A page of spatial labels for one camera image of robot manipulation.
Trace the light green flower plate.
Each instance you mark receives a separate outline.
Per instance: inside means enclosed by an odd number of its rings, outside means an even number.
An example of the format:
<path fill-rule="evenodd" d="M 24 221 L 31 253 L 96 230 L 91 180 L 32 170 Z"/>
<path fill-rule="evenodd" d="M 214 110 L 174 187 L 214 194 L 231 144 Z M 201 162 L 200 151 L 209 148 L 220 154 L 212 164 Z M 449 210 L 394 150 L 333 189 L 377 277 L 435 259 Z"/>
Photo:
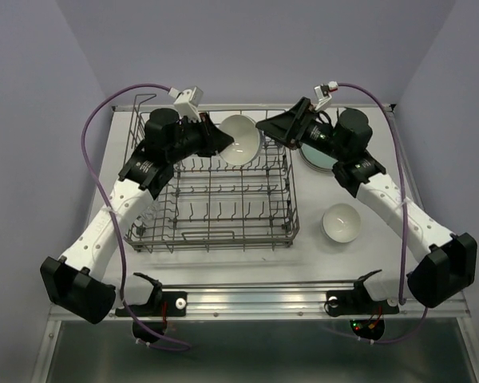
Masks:
<path fill-rule="evenodd" d="M 305 144 L 299 149 L 299 154 L 305 164 L 317 172 L 333 172 L 337 163 L 336 159 Z"/>

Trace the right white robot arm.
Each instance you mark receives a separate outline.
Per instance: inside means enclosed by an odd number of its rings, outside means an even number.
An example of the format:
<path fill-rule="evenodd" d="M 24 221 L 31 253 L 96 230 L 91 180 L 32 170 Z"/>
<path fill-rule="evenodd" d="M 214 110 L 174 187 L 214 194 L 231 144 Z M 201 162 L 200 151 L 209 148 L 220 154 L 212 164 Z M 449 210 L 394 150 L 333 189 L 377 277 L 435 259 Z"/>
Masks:
<path fill-rule="evenodd" d="M 384 221 L 413 255 L 417 266 L 406 277 L 390 277 L 384 270 L 361 277 L 351 292 L 356 309 L 369 311 L 399 294 L 435 308 L 473 284 L 477 241 L 437 223 L 406 196 L 403 183 L 394 182 L 368 152 L 373 130 L 363 112 L 346 108 L 331 123 L 303 97 L 255 126 L 287 148 L 307 145 L 335 159 L 332 172 L 338 184 Z"/>

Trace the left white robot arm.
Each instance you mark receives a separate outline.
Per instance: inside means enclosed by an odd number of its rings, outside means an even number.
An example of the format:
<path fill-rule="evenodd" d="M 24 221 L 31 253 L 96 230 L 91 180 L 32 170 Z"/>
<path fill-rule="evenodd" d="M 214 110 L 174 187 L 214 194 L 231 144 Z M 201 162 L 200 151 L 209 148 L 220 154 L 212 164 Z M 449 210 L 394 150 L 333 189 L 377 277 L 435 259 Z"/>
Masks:
<path fill-rule="evenodd" d="M 191 121 L 173 109 L 153 110 L 144 137 L 118 173 L 105 205 L 79 239 L 40 267 L 49 300 L 97 324 L 112 309 L 114 286 L 103 283 L 106 268 L 127 231 L 164 190 L 175 165 L 192 156 L 212 157 L 233 144 L 208 113 Z"/>

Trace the white ribbed bowl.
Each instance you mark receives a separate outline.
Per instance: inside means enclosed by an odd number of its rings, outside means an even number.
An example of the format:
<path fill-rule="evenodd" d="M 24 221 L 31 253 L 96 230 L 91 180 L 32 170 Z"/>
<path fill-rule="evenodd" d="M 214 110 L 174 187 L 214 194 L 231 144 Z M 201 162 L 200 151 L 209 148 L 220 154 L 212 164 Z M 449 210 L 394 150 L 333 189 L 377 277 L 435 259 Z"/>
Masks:
<path fill-rule="evenodd" d="M 336 243 L 350 243 L 358 238 L 362 219 L 358 211 L 347 203 L 327 208 L 321 218 L 322 233 Z"/>
<path fill-rule="evenodd" d="M 251 163 L 259 154 L 261 146 L 260 131 L 249 116 L 233 115 L 224 119 L 219 130 L 231 136 L 234 141 L 221 153 L 227 164 L 242 166 Z"/>

